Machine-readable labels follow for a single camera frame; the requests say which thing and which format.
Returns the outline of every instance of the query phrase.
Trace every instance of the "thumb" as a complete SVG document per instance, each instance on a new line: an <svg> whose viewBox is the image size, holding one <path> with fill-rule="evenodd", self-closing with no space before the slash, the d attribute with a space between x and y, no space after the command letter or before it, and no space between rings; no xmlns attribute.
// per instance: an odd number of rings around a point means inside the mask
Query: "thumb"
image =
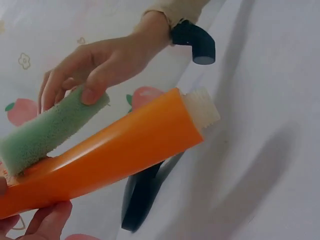
<svg viewBox="0 0 320 240"><path fill-rule="evenodd" d="M122 63L117 57L112 57L96 67L89 74L84 84L82 103L86 105L95 104L107 88L126 80L122 68Z"/></svg>

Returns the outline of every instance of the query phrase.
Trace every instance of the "finger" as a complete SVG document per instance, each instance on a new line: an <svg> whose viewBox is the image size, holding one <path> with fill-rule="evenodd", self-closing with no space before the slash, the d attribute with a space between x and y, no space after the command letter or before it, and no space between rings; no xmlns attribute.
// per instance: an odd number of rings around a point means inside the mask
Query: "finger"
<svg viewBox="0 0 320 240"><path fill-rule="evenodd" d="M82 103L92 105L104 94L108 87L125 78L126 71L119 57L112 56L96 67L88 76L82 94Z"/></svg>
<svg viewBox="0 0 320 240"><path fill-rule="evenodd" d="M41 98L42 110L46 111L55 105L56 96L66 79L72 77L75 71L87 68L90 65L92 65L90 48L84 45L77 48L55 67L51 71L43 90Z"/></svg>
<svg viewBox="0 0 320 240"><path fill-rule="evenodd" d="M68 78L67 80L65 80L63 83L62 83L62 87L61 89L59 90L58 94L55 96L55 102L54 104L58 104L60 103L60 101L62 99L64 99L64 97L66 96L66 92L71 90L72 88L78 86L82 84L82 81L81 80L78 80L78 79L74 79L72 77Z"/></svg>
<svg viewBox="0 0 320 240"><path fill-rule="evenodd" d="M4 195L7 190L7 180L5 177L0 177L0 196Z"/></svg>
<svg viewBox="0 0 320 240"><path fill-rule="evenodd" d="M60 239L63 228L71 215L70 201L58 203L52 212L44 218L35 235L44 239Z"/></svg>
<svg viewBox="0 0 320 240"><path fill-rule="evenodd" d="M45 208L41 208L38 211L36 211L36 213L34 214L28 228L25 231L25 235L30 235L30 234L34 234L38 228L40 227L41 223L43 222L43 220L50 214L52 213L54 207L50 206L50 207L45 207Z"/></svg>
<svg viewBox="0 0 320 240"><path fill-rule="evenodd" d="M46 86L46 84L48 82L48 78L50 76L50 72L51 71L47 71L43 76L43 81L42 81L41 88L40 88L39 95L38 95L38 114L40 114L42 112L41 99L42 99L42 95L44 93L45 86Z"/></svg>
<svg viewBox="0 0 320 240"><path fill-rule="evenodd" d="M0 220L0 236L5 236L18 223L19 215Z"/></svg>

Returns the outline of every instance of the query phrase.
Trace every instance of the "fingernail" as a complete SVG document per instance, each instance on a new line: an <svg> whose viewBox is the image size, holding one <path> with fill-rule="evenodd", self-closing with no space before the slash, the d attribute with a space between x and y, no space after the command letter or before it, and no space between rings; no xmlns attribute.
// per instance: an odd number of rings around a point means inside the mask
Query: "fingernail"
<svg viewBox="0 0 320 240"><path fill-rule="evenodd" d="M92 91L89 88L85 88L83 90L82 99L81 99L83 104L86 104L86 105L93 104L95 102L95 99L96 99L96 95L94 91Z"/></svg>

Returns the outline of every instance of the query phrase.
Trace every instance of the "white threaded nozzle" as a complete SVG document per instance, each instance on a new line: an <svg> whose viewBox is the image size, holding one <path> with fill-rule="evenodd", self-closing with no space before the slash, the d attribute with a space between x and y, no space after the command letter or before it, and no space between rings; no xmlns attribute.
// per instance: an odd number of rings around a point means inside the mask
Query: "white threaded nozzle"
<svg viewBox="0 0 320 240"><path fill-rule="evenodd" d="M182 95L195 126L202 130L220 120L220 114L208 91L203 87Z"/></svg>

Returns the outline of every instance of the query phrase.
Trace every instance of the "hand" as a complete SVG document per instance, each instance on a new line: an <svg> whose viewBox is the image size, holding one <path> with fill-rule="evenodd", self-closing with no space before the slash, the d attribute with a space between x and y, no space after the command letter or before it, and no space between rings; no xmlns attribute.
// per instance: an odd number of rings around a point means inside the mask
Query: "hand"
<svg viewBox="0 0 320 240"><path fill-rule="evenodd" d="M0 196L3 196L6 190L7 190L7 181L4 177L0 177ZM2 235L5 236L17 224L19 219L20 217L17 215L17 216L12 216L12 217L0 220L0 240L3 240L1 238Z"/></svg>
<svg viewBox="0 0 320 240"><path fill-rule="evenodd" d="M4 178L0 178L0 193L4 193L7 183ZM25 235L19 237L19 240L59 240L61 232L70 217L72 210L71 202L61 202L52 207L39 209ZM19 216L9 217L0 221L0 240L12 240L6 237L6 234L18 222Z"/></svg>
<svg viewBox="0 0 320 240"><path fill-rule="evenodd" d="M170 27L163 13L151 11L126 37L102 40L78 47L44 75L39 112L61 101L66 91L84 84L82 102L94 104L107 88L140 73L170 42Z"/></svg>

